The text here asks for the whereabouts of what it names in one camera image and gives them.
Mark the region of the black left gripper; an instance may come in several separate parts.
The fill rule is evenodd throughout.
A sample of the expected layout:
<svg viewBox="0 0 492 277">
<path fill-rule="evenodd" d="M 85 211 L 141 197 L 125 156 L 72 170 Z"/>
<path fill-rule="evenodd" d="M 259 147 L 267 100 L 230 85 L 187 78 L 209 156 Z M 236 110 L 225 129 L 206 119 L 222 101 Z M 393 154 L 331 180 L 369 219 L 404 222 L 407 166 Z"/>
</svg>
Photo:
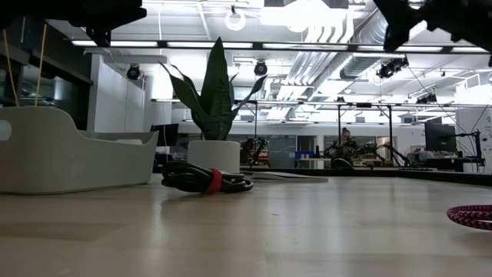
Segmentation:
<svg viewBox="0 0 492 277">
<path fill-rule="evenodd" d="M 86 35 L 98 47 L 111 46 L 111 32 L 147 16 L 142 0 L 66 0 L 61 20 L 87 27 Z"/>
</svg>

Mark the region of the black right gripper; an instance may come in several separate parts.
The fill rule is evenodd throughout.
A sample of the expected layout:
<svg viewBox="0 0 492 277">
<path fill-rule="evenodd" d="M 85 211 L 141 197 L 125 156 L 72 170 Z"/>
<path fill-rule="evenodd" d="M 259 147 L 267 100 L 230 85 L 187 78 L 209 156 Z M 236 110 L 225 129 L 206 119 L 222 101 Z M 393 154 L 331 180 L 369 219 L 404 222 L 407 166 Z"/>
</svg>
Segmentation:
<svg viewBox="0 0 492 277">
<path fill-rule="evenodd" d="M 465 40 L 492 49 L 492 0 L 374 0 L 387 22 L 385 52 L 395 52 L 410 39 L 413 27 L 427 22 L 450 33 L 450 40 Z"/>
</svg>

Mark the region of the white plastic bin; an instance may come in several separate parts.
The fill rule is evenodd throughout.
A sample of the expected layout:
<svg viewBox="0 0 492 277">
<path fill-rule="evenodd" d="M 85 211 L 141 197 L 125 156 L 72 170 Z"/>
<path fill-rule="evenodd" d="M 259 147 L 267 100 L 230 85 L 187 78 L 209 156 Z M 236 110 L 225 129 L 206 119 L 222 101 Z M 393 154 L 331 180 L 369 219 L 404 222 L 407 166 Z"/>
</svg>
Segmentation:
<svg viewBox="0 0 492 277">
<path fill-rule="evenodd" d="M 0 194 L 51 195 L 147 183 L 158 133 L 77 130 L 58 108 L 0 108 Z"/>
</svg>

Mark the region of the black track light cluster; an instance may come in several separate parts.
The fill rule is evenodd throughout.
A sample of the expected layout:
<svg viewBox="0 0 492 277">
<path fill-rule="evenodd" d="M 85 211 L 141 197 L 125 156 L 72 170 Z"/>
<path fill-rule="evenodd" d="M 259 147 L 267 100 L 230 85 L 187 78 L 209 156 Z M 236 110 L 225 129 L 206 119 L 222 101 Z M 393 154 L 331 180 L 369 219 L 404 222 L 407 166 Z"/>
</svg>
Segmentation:
<svg viewBox="0 0 492 277">
<path fill-rule="evenodd" d="M 381 64 L 380 69 L 376 72 L 376 76 L 381 79 L 391 78 L 394 74 L 408 66 L 409 62 L 406 56 L 403 58 L 393 58 L 389 62 Z"/>
</svg>

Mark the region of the small black monitor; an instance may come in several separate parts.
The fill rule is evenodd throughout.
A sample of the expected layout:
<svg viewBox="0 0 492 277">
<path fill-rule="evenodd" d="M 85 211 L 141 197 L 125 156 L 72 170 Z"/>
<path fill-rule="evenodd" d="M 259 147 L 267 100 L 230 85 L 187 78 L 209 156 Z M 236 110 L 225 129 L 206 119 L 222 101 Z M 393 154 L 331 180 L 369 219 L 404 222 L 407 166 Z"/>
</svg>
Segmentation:
<svg viewBox="0 0 492 277">
<path fill-rule="evenodd" d="M 158 133 L 157 146 L 175 146 L 179 124 L 152 125 L 150 131 Z"/>
</svg>

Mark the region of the large black monitor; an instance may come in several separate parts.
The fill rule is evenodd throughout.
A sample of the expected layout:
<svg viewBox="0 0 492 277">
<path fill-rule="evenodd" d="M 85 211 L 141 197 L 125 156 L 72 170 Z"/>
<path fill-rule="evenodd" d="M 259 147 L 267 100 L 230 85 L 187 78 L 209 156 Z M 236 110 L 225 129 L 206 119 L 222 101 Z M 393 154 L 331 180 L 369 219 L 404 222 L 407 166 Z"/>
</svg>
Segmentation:
<svg viewBox="0 0 492 277">
<path fill-rule="evenodd" d="M 426 122 L 424 125 L 425 146 L 430 152 L 456 152 L 456 132 L 452 125 Z"/>
</svg>

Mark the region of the green snake plant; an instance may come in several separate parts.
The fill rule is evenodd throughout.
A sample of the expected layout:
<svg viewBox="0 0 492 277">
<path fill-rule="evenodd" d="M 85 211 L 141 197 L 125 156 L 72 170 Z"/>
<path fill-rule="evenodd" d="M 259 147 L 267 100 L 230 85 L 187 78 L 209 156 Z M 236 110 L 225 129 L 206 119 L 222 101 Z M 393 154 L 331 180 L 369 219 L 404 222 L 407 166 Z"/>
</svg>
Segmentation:
<svg viewBox="0 0 492 277">
<path fill-rule="evenodd" d="M 194 124 L 201 130 L 206 140 L 224 141 L 228 138 L 232 123 L 238 111 L 246 105 L 251 96 L 263 87 L 266 76 L 253 84 L 248 96 L 236 103 L 233 93 L 233 78 L 228 75 L 228 66 L 223 41 L 218 38 L 211 48 L 202 88 L 198 91 L 193 81 L 179 72 L 173 75 L 166 65 L 173 92 L 191 110 Z"/>
</svg>

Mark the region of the person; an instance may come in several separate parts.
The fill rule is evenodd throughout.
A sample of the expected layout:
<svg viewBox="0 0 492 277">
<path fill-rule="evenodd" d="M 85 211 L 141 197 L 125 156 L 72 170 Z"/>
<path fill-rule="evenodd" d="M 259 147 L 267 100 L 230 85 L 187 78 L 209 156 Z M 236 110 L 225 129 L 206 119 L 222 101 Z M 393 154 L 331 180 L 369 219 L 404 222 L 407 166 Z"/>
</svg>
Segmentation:
<svg viewBox="0 0 492 277">
<path fill-rule="evenodd" d="M 341 132 L 341 156 L 343 159 L 351 161 L 358 150 L 357 143 L 351 138 L 351 132 L 347 128 L 342 128 Z"/>
</svg>

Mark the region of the white round plant pot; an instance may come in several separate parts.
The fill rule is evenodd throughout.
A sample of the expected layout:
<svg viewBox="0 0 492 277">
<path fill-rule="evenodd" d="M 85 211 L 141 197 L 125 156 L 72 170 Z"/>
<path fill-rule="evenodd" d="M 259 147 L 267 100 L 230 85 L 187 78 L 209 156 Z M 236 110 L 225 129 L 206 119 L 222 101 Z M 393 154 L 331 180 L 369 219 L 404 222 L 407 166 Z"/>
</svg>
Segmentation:
<svg viewBox="0 0 492 277">
<path fill-rule="evenodd" d="M 207 169 L 239 173 L 240 149 L 240 144 L 232 141 L 191 141 L 188 143 L 187 162 Z"/>
</svg>

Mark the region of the flat grey mat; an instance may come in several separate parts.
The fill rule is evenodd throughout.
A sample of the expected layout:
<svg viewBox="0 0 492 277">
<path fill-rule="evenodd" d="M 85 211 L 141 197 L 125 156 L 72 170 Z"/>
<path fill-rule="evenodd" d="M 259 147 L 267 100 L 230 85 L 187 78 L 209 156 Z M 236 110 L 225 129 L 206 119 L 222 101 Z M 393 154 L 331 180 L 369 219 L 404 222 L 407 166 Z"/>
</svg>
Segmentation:
<svg viewBox="0 0 492 277">
<path fill-rule="evenodd" d="M 284 172 L 244 172 L 246 179 L 263 183 L 317 183 L 328 182 L 324 176 L 298 175 Z"/>
</svg>

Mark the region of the black overhead frame bar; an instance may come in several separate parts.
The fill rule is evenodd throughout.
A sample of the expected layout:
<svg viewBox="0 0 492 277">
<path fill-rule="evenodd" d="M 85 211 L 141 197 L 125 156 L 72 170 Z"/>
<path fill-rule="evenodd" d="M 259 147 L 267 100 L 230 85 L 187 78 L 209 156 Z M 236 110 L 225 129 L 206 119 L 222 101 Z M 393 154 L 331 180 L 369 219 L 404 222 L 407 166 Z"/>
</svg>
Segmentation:
<svg viewBox="0 0 492 277">
<path fill-rule="evenodd" d="M 109 48 L 172 48 L 211 49 L 214 42 L 203 41 L 112 41 Z M 384 50 L 383 45 L 354 43 L 307 42 L 224 42 L 227 50 L 286 51 L 286 52 L 350 52 L 350 53 L 398 53 L 441 55 L 484 55 L 488 50 L 468 45 L 402 45 L 395 50 Z"/>
</svg>

